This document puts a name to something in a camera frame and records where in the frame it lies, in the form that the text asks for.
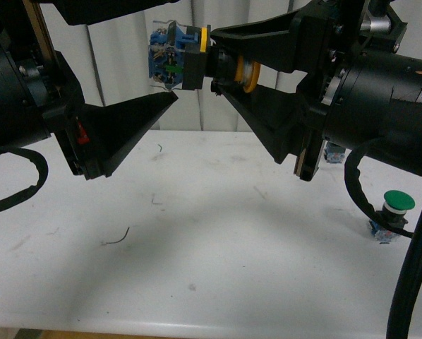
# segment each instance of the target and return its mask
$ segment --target blue plastic part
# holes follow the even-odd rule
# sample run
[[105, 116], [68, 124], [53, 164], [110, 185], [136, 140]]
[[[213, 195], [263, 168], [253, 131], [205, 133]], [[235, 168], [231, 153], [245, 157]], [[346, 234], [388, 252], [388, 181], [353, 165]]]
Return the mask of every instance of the blue plastic part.
[[325, 161], [331, 164], [342, 164], [346, 148], [327, 142], [324, 149]]
[[393, 242], [398, 237], [400, 237], [397, 233], [393, 233], [393, 232], [386, 230], [385, 228], [381, 227], [375, 221], [369, 220], [369, 225], [371, 227], [371, 234], [379, 242]]
[[176, 21], [157, 28], [150, 36], [148, 52], [149, 77], [172, 90], [183, 82], [184, 52], [187, 44], [198, 44], [198, 34], [188, 35]]

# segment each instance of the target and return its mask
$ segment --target wire fragment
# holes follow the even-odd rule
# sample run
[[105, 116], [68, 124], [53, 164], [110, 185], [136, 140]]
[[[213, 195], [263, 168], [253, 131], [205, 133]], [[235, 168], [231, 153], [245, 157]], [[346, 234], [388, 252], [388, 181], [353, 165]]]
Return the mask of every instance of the wire fragment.
[[152, 205], [162, 205], [162, 203], [155, 203], [155, 194], [152, 195]]
[[122, 242], [126, 238], [126, 236], [128, 235], [128, 232], [129, 232], [129, 227], [126, 229], [126, 233], [123, 236], [123, 238], [121, 238], [119, 241], [117, 241], [117, 242], [106, 242], [105, 244], [110, 245], [110, 244], [118, 244], [119, 242]]

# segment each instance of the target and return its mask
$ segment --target cable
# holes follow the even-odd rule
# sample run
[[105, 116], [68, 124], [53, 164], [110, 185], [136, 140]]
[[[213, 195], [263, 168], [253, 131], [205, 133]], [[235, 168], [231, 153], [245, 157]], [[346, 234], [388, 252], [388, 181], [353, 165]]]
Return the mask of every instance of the cable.
[[25, 157], [31, 161], [39, 172], [39, 179], [36, 185], [29, 186], [22, 191], [19, 191], [11, 196], [8, 196], [7, 198], [0, 200], [0, 212], [12, 208], [34, 196], [39, 191], [39, 189], [42, 188], [48, 177], [48, 164], [43, 155], [40, 153], [24, 148], [0, 146], [0, 154], [3, 153], [12, 153], [21, 157]]
[[422, 211], [394, 291], [387, 339], [406, 339], [422, 283]]
[[357, 148], [354, 148], [349, 153], [346, 162], [344, 163], [344, 183], [346, 184], [347, 192], [351, 196], [352, 201], [363, 213], [365, 213], [368, 218], [378, 223], [388, 231], [400, 234], [404, 237], [412, 238], [414, 235], [412, 232], [390, 226], [390, 224], [388, 224], [382, 216], [376, 213], [374, 206], [369, 203], [361, 187], [360, 170], [358, 169], [360, 161], [371, 148], [375, 148], [376, 146], [383, 147], [386, 142], [385, 138], [376, 138], [361, 144]]

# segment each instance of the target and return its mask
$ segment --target black cylindrical motor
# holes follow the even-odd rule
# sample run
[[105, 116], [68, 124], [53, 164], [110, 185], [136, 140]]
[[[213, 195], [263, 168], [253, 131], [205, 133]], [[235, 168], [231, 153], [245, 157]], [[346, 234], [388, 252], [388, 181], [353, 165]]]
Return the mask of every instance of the black cylindrical motor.
[[0, 45], [0, 145], [28, 145], [48, 136], [17, 66]]
[[422, 60], [362, 52], [339, 84], [323, 136], [350, 149], [383, 138], [368, 156], [422, 176]]

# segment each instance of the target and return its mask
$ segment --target screw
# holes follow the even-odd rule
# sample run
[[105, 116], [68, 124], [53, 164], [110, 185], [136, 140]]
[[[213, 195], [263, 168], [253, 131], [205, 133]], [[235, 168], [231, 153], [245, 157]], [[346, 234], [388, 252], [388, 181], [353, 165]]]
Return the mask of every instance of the screw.
[[343, 75], [344, 74], [346, 74], [346, 70], [345, 69], [342, 69], [340, 72], [339, 72], [339, 74], [338, 74], [338, 78], [342, 78], [343, 77]]
[[78, 161], [74, 160], [73, 161], [73, 166], [76, 168], [78, 175], [83, 175], [84, 174], [84, 171], [81, 168], [81, 165], [79, 164]]
[[332, 62], [335, 62], [337, 60], [337, 50], [336, 49], [330, 49], [329, 50], [329, 58], [332, 60]]
[[28, 71], [23, 66], [18, 67], [18, 70], [20, 71], [22, 76], [28, 76]]
[[343, 25], [336, 25], [334, 27], [334, 31], [336, 35], [341, 35], [343, 33], [344, 26]]

